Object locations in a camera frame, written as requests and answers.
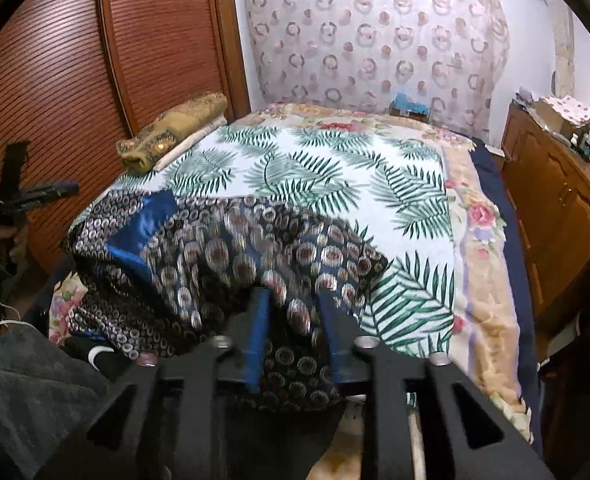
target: cardboard box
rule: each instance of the cardboard box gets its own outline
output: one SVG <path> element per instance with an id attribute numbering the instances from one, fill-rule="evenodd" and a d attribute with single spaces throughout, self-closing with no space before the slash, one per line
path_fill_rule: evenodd
<path id="1" fill-rule="evenodd" d="M 577 107 L 582 115 L 574 118 L 577 115 L 574 109 Z M 561 100 L 540 98 L 535 105 L 535 112 L 551 131 L 563 135 L 566 139 L 571 139 L 572 134 L 577 134 L 579 137 L 581 131 L 590 124 L 590 108 L 584 107 L 569 96 Z"/>

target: hand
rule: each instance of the hand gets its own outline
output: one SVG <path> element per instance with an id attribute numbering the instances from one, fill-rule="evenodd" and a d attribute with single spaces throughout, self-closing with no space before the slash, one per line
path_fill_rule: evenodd
<path id="1" fill-rule="evenodd" d="M 0 263 L 6 262 L 6 246 L 3 240 L 13 239 L 13 248 L 9 256 L 13 263 L 18 264 L 26 256 L 26 240 L 28 238 L 28 224 L 25 224 L 19 231 L 16 227 L 0 225 Z"/>

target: cabinet door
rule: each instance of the cabinet door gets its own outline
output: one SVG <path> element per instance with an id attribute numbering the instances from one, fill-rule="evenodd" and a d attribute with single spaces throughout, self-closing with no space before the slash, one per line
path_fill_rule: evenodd
<path id="1" fill-rule="evenodd" d="M 554 234 L 550 226 L 562 213 L 568 170 L 546 133 L 527 122 L 521 128 L 504 180 L 517 209 L 526 257 L 533 259 Z"/>
<path id="2" fill-rule="evenodd" d="M 531 260 L 535 314 L 572 282 L 590 258 L 590 189 L 577 176 L 563 200 L 560 221 L 542 218 L 553 237 Z"/>

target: rolled blanket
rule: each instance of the rolled blanket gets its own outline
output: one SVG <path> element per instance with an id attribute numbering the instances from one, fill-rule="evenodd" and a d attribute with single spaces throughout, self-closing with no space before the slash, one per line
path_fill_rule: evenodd
<path id="1" fill-rule="evenodd" d="M 213 92 L 162 112 L 144 126 L 133 139 L 118 140 L 117 153 L 127 170 L 144 174 L 186 137 L 195 133 L 226 110 L 229 102 L 221 92 Z"/>
<path id="2" fill-rule="evenodd" d="M 174 147 L 170 152 L 166 153 L 160 160 L 158 160 L 153 167 L 153 171 L 161 171 L 166 168 L 171 162 L 176 160 L 178 156 L 182 155 L 186 150 L 190 149 L 193 145 L 197 144 L 200 140 L 206 137 L 209 134 L 212 134 L 217 128 L 220 126 L 224 126 L 226 124 L 226 117 L 224 115 L 220 115 L 216 120 L 211 121 L 208 124 L 205 124 L 199 130 L 197 130 L 194 134 L 189 135 L 186 137 L 182 142 L 180 142 L 176 147 Z"/>

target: person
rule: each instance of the person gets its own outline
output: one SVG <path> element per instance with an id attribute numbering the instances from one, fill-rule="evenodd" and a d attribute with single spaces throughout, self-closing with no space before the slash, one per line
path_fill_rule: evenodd
<path id="1" fill-rule="evenodd" d="M 6 258 L 26 254 L 28 226 L 0 225 L 0 295 Z M 8 240 L 13 240 L 6 254 Z M 110 382 L 30 324 L 4 322 L 0 335 L 0 479 L 32 478 L 59 442 L 91 416 Z"/>

